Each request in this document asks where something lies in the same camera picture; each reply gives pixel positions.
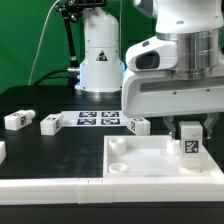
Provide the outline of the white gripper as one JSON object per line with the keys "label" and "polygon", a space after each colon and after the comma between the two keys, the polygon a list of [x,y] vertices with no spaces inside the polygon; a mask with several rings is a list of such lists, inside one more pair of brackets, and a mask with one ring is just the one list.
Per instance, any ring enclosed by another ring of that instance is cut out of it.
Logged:
{"label": "white gripper", "polygon": [[175,138],[174,117],[208,113],[204,122],[207,138],[224,112],[224,64],[209,77],[177,80],[169,70],[132,72],[126,70],[122,87],[122,112],[128,118],[163,117],[169,135]]}

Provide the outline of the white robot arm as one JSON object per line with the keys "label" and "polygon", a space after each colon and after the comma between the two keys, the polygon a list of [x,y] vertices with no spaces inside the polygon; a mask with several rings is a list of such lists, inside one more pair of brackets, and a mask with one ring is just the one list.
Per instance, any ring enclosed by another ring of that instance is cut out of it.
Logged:
{"label": "white robot arm", "polygon": [[162,117],[205,114],[210,130],[224,112],[222,0],[134,0],[157,18],[156,35],[127,50],[122,112]]}

